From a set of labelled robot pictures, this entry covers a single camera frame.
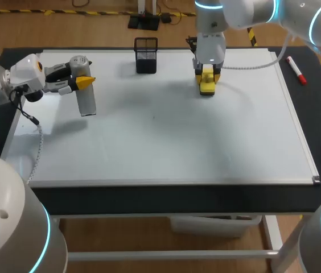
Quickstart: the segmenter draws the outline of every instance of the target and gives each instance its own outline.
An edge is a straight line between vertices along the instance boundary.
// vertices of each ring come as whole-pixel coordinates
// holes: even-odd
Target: black mesh pen holder
[[[135,61],[138,74],[157,72],[158,38],[136,38],[134,41]]]

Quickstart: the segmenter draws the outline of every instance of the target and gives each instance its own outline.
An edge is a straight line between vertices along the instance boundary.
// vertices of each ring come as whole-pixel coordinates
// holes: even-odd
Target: black base stand
[[[137,14],[130,16],[128,28],[138,30],[158,30],[160,17],[153,14]]]

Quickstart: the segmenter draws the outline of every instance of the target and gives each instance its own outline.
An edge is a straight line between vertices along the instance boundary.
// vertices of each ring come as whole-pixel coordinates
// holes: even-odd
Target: yellow black warning tape
[[[43,13],[51,15],[53,13],[65,14],[81,14],[81,15],[133,15],[138,14],[130,11],[81,11],[81,10],[4,10],[0,9],[0,13]],[[195,17],[196,13],[168,13],[170,16]]]
[[[247,31],[249,34],[249,40],[250,40],[250,43],[252,44],[252,47],[257,47],[258,43],[257,43],[256,35],[254,34],[253,28],[248,27]]]

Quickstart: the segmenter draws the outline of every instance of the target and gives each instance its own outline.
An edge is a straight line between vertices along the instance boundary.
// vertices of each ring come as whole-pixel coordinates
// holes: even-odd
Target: blue light ring
[[[196,1],[195,1],[195,5],[197,7],[201,7],[202,9],[207,9],[207,10],[219,10],[219,9],[223,8],[223,6],[206,6],[206,5],[202,5],[200,3],[197,3]]]
[[[312,29],[314,28],[314,24],[315,21],[317,19],[317,17],[319,16],[319,14],[321,13],[321,8],[319,8],[319,10],[316,12],[316,14],[314,15],[314,17],[312,18],[311,24],[310,24],[310,29],[308,30],[308,36],[310,38],[310,42],[315,46],[316,44],[314,43],[314,40],[312,39]]]
[[[272,16],[270,17],[270,19],[267,21],[267,23],[269,23],[270,21],[272,21],[272,19],[275,16],[275,11],[277,10],[277,0],[273,0],[273,13]]]
[[[49,244],[49,238],[51,236],[51,221],[49,219],[49,214],[47,212],[47,210],[45,209],[45,207],[43,206],[44,211],[46,212],[47,215],[47,223],[48,223],[48,232],[47,232],[47,239],[46,239],[46,243],[43,247],[43,251],[41,253],[41,255],[39,256],[39,259],[36,261],[35,265],[33,266],[33,268],[29,271],[29,273],[34,273],[34,271],[37,269],[37,267],[39,266],[39,264],[41,263],[41,261],[43,260],[43,257],[47,251],[48,248],[48,244]]]

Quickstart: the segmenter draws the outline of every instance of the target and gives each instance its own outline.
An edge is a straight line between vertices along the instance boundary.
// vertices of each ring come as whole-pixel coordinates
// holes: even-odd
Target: white table frame
[[[119,217],[165,217],[165,216],[222,216],[225,214],[105,214],[52,216],[57,224],[61,219],[70,218],[119,218]],[[263,215],[268,250],[174,250],[174,251],[111,251],[111,252],[70,252],[69,262],[120,261],[120,260],[202,260],[202,259],[270,259],[273,273],[288,273],[288,268],[298,257],[299,235],[310,218],[304,216],[283,244],[275,215]]]

